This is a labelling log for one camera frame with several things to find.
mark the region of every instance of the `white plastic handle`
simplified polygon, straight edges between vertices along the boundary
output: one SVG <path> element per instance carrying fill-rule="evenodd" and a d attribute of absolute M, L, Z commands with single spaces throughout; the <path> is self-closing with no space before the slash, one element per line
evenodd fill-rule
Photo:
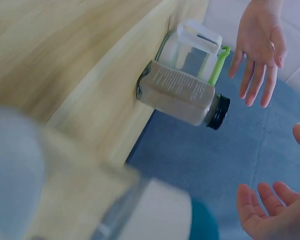
<path fill-rule="evenodd" d="M 187 32 L 185 27 L 194 29 L 199 35 L 206 39 Z M 218 54 L 223 40 L 219 34 L 193 19 L 188 19 L 184 23 L 180 23 L 176 32 L 179 42 L 215 56 Z"/>

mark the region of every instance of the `blue floor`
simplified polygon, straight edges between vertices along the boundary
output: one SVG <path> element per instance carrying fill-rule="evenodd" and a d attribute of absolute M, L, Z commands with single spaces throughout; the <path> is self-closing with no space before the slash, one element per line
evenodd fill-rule
<path fill-rule="evenodd" d="M 238 96 L 244 69 L 229 79 L 231 59 L 216 85 L 231 99 L 221 128 L 191 126 L 156 111 L 127 163 L 204 201 L 216 216 L 222 240 L 246 240 L 236 211 L 239 184 L 255 189 L 260 181 L 285 181 L 300 191 L 300 146 L 292 134 L 300 123 L 300 95 L 278 81 L 268 108 L 260 107 L 260 96 L 246 107 Z M 190 56 L 185 68 L 195 72 L 198 64 Z"/>

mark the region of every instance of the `light wood grain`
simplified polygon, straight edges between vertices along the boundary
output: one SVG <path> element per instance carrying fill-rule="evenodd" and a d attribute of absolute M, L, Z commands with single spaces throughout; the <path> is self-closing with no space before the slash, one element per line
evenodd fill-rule
<path fill-rule="evenodd" d="M 40 132 L 46 183 L 24 239 L 89 240 L 107 209 L 138 174 L 109 168 L 87 144 L 51 129 Z"/>
<path fill-rule="evenodd" d="M 25 239 L 87 240 L 117 195 L 98 161 L 122 165 L 153 109 L 135 84 L 167 33 L 208 0 L 0 0 L 0 105 L 83 140 L 48 139 L 46 182 Z"/>
<path fill-rule="evenodd" d="M 168 27 L 208 0 L 0 0 L 0 105 L 123 164 L 152 109 L 135 84 Z"/>

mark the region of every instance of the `black lid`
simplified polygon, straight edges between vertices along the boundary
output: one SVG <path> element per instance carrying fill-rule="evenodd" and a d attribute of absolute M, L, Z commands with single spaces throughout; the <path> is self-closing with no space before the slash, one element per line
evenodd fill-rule
<path fill-rule="evenodd" d="M 220 95 L 219 103 L 207 127 L 217 130 L 221 126 L 222 122 L 224 121 L 229 106 L 230 106 L 230 99 Z"/>

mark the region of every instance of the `hand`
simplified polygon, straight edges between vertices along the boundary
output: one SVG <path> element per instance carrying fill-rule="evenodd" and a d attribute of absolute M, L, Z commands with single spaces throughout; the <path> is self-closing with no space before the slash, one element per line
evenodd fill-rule
<path fill-rule="evenodd" d="M 228 74 L 230 78 L 235 76 L 246 54 L 239 96 L 245 99 L 247 95 L 245 104 L 248 107 L 256 99 L 266 70 L 266 83 L 260 104 L 263 108 L 268 106 L 276 86 L 278 67 L 284 66 L 287 49 L 281 25 L 282 4 L 283 0 L 252 0 L 240 20 L 236 49 Z"/>
<path fill-rule="evenodd" d="M 293 135 L 300 144 L 300 124 L 293 127 Z M 255 240 L 300 240 L 300 193 L 283 182 L 275 182 L 273 189 L 284 205 L 266 183 L 257 188 L 266 214 L 255 192 L 239 186 L 236 206 L 242 228 Z"/>

